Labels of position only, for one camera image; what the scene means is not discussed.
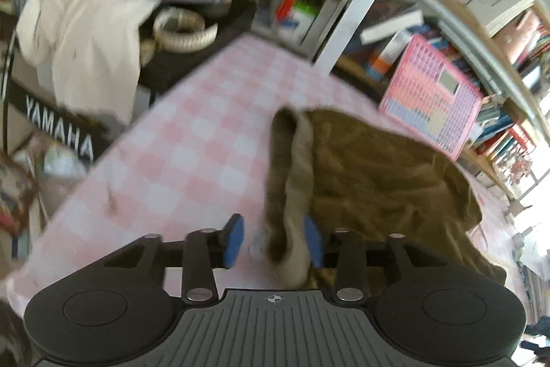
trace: white fabric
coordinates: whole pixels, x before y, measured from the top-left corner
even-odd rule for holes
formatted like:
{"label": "white fabric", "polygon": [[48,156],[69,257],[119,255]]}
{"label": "white fabric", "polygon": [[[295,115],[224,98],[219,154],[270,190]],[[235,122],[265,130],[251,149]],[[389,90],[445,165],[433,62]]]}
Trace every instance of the white fabric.
{"label": "white fabric", "polygon": [[17,34],[23,57],[52,59],[58,104],[131,120],[140,72],[139,25],[160,0],[28,0]]}

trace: metal screw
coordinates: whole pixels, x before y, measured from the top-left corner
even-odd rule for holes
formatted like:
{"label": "metal screw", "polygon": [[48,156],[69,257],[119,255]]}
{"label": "metal screw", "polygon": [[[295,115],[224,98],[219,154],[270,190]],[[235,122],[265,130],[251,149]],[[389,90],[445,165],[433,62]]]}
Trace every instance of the metal screw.
{"label": "metal screw", "polygon": [[336,297],[346,302],[357,302],[363,298],[363,292],[357,288],[342,288],[336,293]]}
{"label": "metal screw", "polygon": [[193,288],[187,291],[187,298],[193,302],[204,302],[212,297],[212,291],[206,288]]}

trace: table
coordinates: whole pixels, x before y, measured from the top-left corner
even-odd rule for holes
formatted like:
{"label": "table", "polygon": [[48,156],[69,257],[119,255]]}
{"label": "table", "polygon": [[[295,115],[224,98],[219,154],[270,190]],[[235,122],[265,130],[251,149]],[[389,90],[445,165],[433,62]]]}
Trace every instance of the table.
{"label": "table", "polygon": [[[142,235],[180,240],[193,230],[222,227],[235,212],[244,216],[245,241],[235,267],[215,273],[218,289],[279,287],[263,256],[262,210],[270,124],[285,104],[334,107],[410,135],[341,80],[243,35],[178,83],[106,151],[60,208],[27,264],[8,278],[12,307],[22,314],[40,289]],[[510,232],[505,205],[467,177],[491,247],[485,250],[476,234],[474,242],[507,267],[514,288],[515,265],[501,238]],[[180,291],[179,279],[177,272],[167,273],[164,287],[172,295]]]}

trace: black circular pad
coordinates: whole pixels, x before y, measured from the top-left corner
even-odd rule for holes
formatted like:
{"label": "black circular pad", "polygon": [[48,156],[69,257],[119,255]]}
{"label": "black circular pad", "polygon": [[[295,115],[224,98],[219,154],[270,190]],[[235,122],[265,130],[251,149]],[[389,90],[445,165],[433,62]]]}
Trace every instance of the black circular pad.
{"label": "black circular pad", "polygon": [[75,273],[40,291],[25,311],[31,340],[63,365],[109,365],[162,340],[174,321],[161,286],[124,268]]}
{"label": "black circular pad", "polygon": [[63,311],[70,321],[85,327],[110,324],[122,317],[128,308],[124,296],[112,291],[84,291],[71,297]]}
{"label": "black circular pad", "polygon": [[482,319],[487,311],[482,298],[461,289],[442,289],[428,294],[422,301],[422,308],[434,321],[445,325],[471,325]]}
{"label": "black circular pad", "polygon": [[525,328],[525,310],[510,290],[457,266],[414,268],[381,293],[374,315],[400,351],[436,365],[510,356]]}

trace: brown towel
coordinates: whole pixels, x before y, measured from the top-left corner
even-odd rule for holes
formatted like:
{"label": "brown towel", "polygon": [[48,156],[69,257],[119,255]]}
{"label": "brown towel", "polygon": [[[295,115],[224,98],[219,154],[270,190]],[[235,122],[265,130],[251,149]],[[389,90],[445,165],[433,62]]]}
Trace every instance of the brown towel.
{"label": "brown towel", "polygon": [[324,229],[352,229],[370,240],[404,234],[504,284],[505,271],[466,236],[482,219],[469,183],[427,145],[342,112],[284,108],[271,125],[269,163],[268,256],[286,287],[333,280],[333,272],[310,270],[306,215]]}

